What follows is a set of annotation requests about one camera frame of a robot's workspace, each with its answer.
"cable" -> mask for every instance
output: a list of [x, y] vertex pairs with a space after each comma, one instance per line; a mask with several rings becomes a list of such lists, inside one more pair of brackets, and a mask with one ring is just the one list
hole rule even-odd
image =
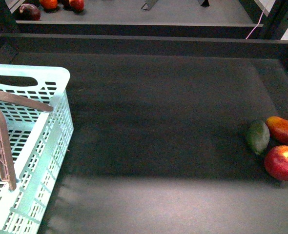
[[262, 16], [263, 16], [263, 14], [265, 13], [266, 8], [267, 8], [267, 6], [269, 5], [270, 1], [271, 1], [271, 0], [268, 0], [268, 1], [267, 1], [267, 4], [265, 5], [265, 7], [264, 7], [264, 9], [263, 9], [263, 11], [262, 11], [262, 13], [261, 13], [261, 16], [260, 16], [260, 18], [259, 18], [259, 21], [258, 21], [257, 25], [251, 30], [251, 32], [248, 34], [248, 36], [246, 37], [246, 39], [248, 39], [248, 38], [250, 37], [250, 35], [253, 33], [253, 31], [255, 31], [255, 29], [260, 25]]

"dark gray tray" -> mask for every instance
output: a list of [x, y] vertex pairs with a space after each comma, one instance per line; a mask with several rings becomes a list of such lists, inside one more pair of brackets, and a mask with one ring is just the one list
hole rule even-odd
[[288, 183], [242, 134], [288, 119], [288, 41], [6, 39], [18, 53], [0, 62], [71, 73], [75, 131], [40, 234], [288, 233]]

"dark red fruit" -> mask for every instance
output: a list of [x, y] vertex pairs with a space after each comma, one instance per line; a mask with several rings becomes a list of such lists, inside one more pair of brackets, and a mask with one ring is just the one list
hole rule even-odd
[[69, 0], [69, 4], [75, 11], [84, 9], [84, 0]]
[[61, 4], [63, 4], [63, 6], [65, 8], [70, 8], [70, 3], [69, 3], [69, 0], [60, 0]]
[[40, 20], [41, 11], [33, 4], [22, 4], [19, 13], [24, 20]]

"red apple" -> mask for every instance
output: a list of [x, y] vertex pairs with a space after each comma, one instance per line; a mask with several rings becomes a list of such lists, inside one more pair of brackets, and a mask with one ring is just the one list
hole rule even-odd
[[266, 171], [280, 181], [288, 181], [288, 146], [273, 147], [265, 157]]
[[69, 4], [75, 11], [82, 11], [84, 9], [84, 0], [69, 0]]

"light blue basket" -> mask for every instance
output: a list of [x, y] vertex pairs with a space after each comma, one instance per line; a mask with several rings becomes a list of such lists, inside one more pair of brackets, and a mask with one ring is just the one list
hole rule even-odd
[[0, 102], [18, 180], [14, 191], [0, 180], [0, 234], [36, 234], [73, 133], [65, 90], [70, 74], [60, 67], [0, 65], [0, 76], [34, 78], [36, 86], [0, 84], [0, 90], [54, 108], [49, 113]]

